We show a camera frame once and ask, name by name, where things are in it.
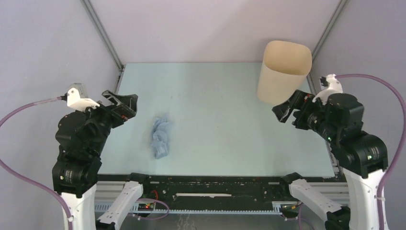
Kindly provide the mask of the blue plastic trash bag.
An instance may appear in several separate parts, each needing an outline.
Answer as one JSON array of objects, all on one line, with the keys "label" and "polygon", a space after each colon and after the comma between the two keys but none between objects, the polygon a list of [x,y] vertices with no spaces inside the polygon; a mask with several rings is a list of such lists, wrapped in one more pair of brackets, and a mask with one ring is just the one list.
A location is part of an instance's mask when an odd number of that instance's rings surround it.
[{"label": "blue plastic trash bag", "polygon": [[158,116],[154,118],[152,131],[151,131],[151,148],[155,159],[161,159],[168,156],[169,154],[169,144],[170,144],[170,131],[172,123],[169,120],[168,113],[163,114],[163,116]]}]

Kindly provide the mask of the beige trash bin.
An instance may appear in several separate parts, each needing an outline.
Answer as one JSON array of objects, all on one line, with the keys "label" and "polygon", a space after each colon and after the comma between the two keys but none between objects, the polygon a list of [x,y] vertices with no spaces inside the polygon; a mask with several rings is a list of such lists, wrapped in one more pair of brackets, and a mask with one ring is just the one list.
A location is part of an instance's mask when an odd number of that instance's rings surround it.
[{"label": "beige trash bin", "polygon": [[274,40],[267,44],[257,86],[257,98],[271,105],[288,100],[305,81],[312,52],[302,44]]}]

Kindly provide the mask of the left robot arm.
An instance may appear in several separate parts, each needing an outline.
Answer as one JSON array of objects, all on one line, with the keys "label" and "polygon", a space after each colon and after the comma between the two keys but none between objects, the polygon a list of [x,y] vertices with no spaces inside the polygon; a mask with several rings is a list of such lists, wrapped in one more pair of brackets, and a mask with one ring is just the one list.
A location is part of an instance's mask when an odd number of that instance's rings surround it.
[{"label": "left robot arm", "polygon": [[102,150],[111,130],[136,116],[138,100],[136,94],[116,95],[108,90],[102,95],[110,105],[96,102],[85,90],[72,86],[64,99],[73,112],[61,118],[55,135],[59,154],[52,169],[53,187],[70,230],[118,230],[133,203],[151,195],[149,184],[129,181],[111,207],[95,218]]}]

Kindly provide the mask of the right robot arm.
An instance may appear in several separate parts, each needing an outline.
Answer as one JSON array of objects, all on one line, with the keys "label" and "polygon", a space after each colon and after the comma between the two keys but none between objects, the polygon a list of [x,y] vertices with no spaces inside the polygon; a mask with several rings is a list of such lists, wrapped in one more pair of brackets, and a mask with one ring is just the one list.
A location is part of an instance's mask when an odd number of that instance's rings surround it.
[{"label": "right robot arm", "polygon": [[364,107],[353,95],[339,92],[312,95],[297,90],[273,112],[281,123],[294,116],[297,129],[312,130],[330,146],[347,181],[350,204],[341,205],[314,189],[294,172],[281,179],[279,196],[308,206],[327,230],[385,230],[379,221],[377,190],[388,167],[387,147],[363,131]]}]

